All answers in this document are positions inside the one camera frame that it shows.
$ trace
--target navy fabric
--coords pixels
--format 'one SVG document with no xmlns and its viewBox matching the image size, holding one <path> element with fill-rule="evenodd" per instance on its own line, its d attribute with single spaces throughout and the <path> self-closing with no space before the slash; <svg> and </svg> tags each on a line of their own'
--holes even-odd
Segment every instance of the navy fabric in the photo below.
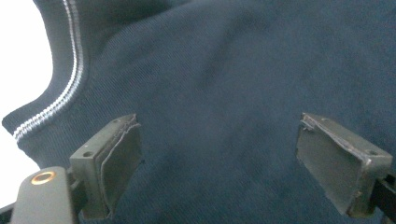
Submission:
<svg viewBox="0 0 396 224">
<path fill-rule="evenodd" d="M 77 3 L 83 86 L 20 141 L 40 167 L 68 166 L 106 123 L 137 114 L 145 163 L 114 218 L 87 222 L 378 223 L 340 216 L 295 145 L 309 112 L 396 155 L 394 1 L 121 2 Z M 3 124 L 12 133 L 43 108 Z"/>
</svg>

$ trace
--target white stripe trim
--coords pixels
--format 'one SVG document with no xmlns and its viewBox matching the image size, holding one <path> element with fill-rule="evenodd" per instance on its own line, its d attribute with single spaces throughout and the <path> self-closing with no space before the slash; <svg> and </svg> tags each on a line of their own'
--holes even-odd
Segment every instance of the white stripe trim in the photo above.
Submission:
<svg viewBox="0 0 396 224">
<path fill-rule="evenodd" d="M 43 111 L 36 114 L 32 118 L 26 120 L 15 130 L 13 136 L 17 140 L 17 142 L 19 142 L 27 133 L 37 128 L 44 121 L 50 119 L 62 108 L 64 108 L 67 103 L 71 101 L 81 81 L 84 64 L 81 46 L 81 35 L 78 26 L 78 10 L 74 0 L 63 0 L 63 2 L 64 9 L 66 10 L 67 14 L 69 33 L 73 50 L 72 74 L 62 94 L 51 105 L 49 105 L 47 108 L 45 108 Z"/>
</svg>

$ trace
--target screw hole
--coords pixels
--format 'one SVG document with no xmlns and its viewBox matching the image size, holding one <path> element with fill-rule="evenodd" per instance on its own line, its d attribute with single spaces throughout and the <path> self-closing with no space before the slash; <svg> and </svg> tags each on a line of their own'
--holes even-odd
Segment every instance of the screw hole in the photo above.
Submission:
<svg viewBox="0 0 396 224">
<path fill-rule="evenodd" d="M 376 153 L 376 152 L 374 152 L 374 151 L 372 151 L 372 150 L 369 151 L 369 154 L 370 154 L 370 155 L 373 155 L 373 156 L 378 155 L 378 153 Z"/>
<path fill-rule="evenodd" d="M 92 152 L 85 152 L 82 154 L 83 157 L 90 157 L 93 153 Z"/>
<path fill-rule="evenodd" d="M 50 182 L 55 176 L 56 174 L 53 171 L 44 172 L 33 177 L 31 183 L 33 185 L 42 185 L 47 182 Z"/>
</svg>

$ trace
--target orange ring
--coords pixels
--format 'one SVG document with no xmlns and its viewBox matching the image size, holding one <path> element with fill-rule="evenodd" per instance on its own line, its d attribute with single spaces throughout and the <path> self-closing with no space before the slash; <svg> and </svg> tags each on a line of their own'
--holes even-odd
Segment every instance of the orange ring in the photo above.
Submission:
<svg viewBox="0 0 396 224">
<path fill-rule="evenodd" d="M 45 179 L 42 179 L 42 177 L 44 175 L 48 175 L 48 177 L 46 177 Z M 53 178 L 55 178 L 55 176 L 56 176 L 56 174 L 53 171 L 48 171 L 48 172 L 41 173 L 41 174 L 36 175 L 35 177 L 33 177 L 32 184 L 33 185 L 45 184 L 47 182 L 50 182 Z"/>
</svg>

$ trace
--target white background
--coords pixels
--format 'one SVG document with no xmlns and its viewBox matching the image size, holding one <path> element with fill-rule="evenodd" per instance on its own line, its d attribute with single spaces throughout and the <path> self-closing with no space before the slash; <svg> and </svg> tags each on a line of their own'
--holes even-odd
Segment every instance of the white background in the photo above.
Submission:
<svg viewBox="0 0 396 224">
<path fill-rule="evenodd" d="M 0 1 L 0 119 L 36 99 L 52 74 L 50 45 L 33 0 Z M 22 180 L 38 166 L 0 127 L 0 208 L 15 202 Z"/>
</svg>

